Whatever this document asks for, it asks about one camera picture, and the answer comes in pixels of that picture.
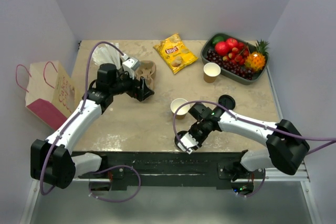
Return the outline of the black coffee cup lid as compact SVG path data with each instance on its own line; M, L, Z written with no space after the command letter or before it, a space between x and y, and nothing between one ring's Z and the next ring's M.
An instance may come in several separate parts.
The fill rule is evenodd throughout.
M236 106L235 99L230 95L221 95L218 99L218 103L228 110L233 110Z

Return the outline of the brown paper coffee cup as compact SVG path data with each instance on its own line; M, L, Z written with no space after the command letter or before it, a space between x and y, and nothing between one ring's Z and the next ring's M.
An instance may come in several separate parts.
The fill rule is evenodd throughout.
M204 81L213 83L221 73L221 68L218 64L209 62L203 67Z

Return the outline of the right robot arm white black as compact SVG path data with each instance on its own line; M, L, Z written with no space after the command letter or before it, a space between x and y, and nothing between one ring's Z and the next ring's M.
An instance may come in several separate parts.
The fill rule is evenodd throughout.
M234 133L264 146L262 150L242 152L239 161L232 166L239 178L264 168L276 168L294 175L310 150L306 140L287 120L279 123L255 120L222 105L210 109L201 102L195 103L189 114L196 123L181 137L179 144L188 153L199 149L213 131Z

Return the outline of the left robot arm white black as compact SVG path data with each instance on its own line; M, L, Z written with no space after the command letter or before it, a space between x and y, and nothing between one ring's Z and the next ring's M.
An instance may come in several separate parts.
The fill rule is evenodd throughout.
M99 118L116 95L144 101L154 95L144 77L137 75L141 62L131 58L122 64L119 72L114 64L104 63L97 71L97 78L87 87L83 99L65 123L44 141L35 140L30 148L30 175L41 184L64 189L72 180L86 173L97 178L108 174L109 165L102 156L92 152L72 156L77 142L88 127Z

